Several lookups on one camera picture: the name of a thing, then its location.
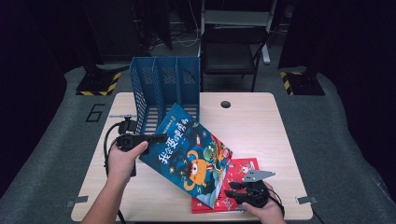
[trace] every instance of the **children's book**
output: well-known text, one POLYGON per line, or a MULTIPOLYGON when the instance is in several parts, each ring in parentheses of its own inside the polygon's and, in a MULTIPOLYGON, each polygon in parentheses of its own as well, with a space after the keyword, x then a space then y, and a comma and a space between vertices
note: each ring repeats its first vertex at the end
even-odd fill
POLYGON ((216 200, 214 208, 206 206, 196 198, 191 198, 191 211, 196 213, 213 213, 213 212, 243 212, 241 204, 237 204, 234 198, 228 198, 224 190, 231 189, 230 182, 242 182, 242 178, 249 170, 259 170, 259 164, 256 158, 232 159, 224 183, 221 187, 220 194, 216 200))
POLYGON ((172 106, 159 125, 156 134, 159 133, 167 133, 166 143, 150 144, 149 153, 139 159, 214 208, 232 151, 178 104, 172 106))

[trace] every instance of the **file organizer slot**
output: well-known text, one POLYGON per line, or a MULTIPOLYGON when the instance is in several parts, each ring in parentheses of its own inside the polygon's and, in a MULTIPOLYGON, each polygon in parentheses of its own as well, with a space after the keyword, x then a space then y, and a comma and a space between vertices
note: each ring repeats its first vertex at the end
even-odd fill
POLYGON ((155 133, 174 103, 199 121, 198 57, 134 57, 130 73, 138 133, 155 133))

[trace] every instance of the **yellow black hazard tape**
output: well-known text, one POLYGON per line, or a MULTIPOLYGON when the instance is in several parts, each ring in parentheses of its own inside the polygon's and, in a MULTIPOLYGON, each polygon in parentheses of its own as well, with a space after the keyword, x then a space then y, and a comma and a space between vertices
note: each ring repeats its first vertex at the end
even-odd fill
POLYGON ((111 93, 116 89, 117 82, 119 81, 121 73, 117 73, 113 80, 110 83, 110 86, 105 91, 76 91, 76 95, 86 95, 86 96, 94 96, 94 95, 111 95, 111 93))
POLYGON ((282 77, 282 80, 283 80, 283 84, 285 85, 286 92, 288 93, 288 95, 293 95, 293 90, 291 89, 291 85, 289 83, 288 76, 287 76, 288 73, 292 73, 294 75, 302 75, 302 73, 300 73, 300 72, 281 72, 280 73, 280 76, 282 77))

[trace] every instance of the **person's left hand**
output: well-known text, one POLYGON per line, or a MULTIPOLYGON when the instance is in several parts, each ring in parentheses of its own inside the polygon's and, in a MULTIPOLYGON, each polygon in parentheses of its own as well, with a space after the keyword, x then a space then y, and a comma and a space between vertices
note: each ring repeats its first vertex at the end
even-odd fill
POLYGON ((108 181, 126 186, 131 179, 134 161, 148 146, 149 143, 144 141, 133 149, 124 152, 118 148, 117 143, 114 143, 108 155, 108 181))

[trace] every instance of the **hole in table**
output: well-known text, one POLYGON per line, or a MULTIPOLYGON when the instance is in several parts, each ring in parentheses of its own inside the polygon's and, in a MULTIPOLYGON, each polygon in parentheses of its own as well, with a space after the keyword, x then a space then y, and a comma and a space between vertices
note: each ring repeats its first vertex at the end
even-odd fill
POLYGON ((223 108, 229 108, 231 106, 231 103, 228 101, 223 101, 220 103, 221 107, 223 108))

